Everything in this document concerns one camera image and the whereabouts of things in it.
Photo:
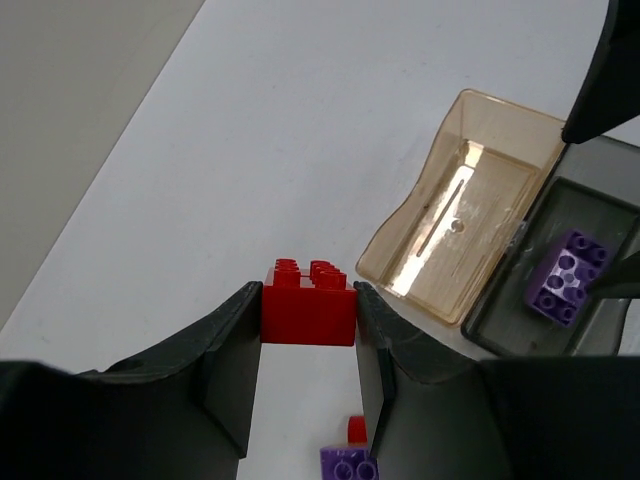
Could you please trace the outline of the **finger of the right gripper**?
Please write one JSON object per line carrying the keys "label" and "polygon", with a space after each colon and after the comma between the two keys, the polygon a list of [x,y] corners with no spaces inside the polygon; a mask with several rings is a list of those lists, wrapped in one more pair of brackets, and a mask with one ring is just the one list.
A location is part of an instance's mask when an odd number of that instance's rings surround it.
{"label": "finger of the right gripper", "polygon": [[594,280],[587,293],[594,298],[638,299],[640,297],[640,253],[635,252]]}
{"label": "finger of the right gripper", "polygon": [[581,144],[639,115],[639,0],[611,0],[562,141]]}

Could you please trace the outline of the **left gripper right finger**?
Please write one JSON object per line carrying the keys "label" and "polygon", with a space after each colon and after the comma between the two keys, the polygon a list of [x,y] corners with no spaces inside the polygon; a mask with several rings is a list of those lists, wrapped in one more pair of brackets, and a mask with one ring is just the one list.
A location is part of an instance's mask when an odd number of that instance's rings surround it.
{"label": "left gripper right finger", "polygon": [[474,360],[356,284],[368,441],[385,479],[635,479],[639,361]]}

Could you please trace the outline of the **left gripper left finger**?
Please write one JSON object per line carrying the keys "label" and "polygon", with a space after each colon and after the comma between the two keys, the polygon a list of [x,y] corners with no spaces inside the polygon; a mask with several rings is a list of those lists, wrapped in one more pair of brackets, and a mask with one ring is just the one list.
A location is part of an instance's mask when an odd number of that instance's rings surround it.
{"label": "left gripper left finger", "polygon": [[5,479],[233,479],[260,361],[262,286],[105,371],[1,365]]}

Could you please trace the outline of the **purple lego brick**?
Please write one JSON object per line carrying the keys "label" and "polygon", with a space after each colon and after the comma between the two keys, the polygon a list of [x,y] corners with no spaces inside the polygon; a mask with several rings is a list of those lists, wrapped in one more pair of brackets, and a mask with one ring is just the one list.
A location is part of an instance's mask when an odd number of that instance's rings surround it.
{"label": "purple lego brick", "polygon": [[331,446],[320,449],[323,480],[378,480],[376,459],[364,446]]}
{"label": "purple lego brick", "polygon": [[524,294],[533,311],[563,327],[571,326],[612,253],[595,239],[572,229],[563,233],[534,268]]}

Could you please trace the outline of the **red lego brick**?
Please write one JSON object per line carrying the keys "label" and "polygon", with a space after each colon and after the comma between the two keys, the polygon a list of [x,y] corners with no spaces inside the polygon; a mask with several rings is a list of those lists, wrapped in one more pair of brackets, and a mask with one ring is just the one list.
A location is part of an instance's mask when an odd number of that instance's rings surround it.
{"label": "red lego brick", "polygon": [[366,420],[363,415],[350,416],[347,422],[347,443],[362,446],[368,443]]}
{"label": "red lego brick", "polygon": [[278,258],[262,288],[260,338],[264,343],[351,347],[355,343],[357,291],[331,262],[307,269]]}

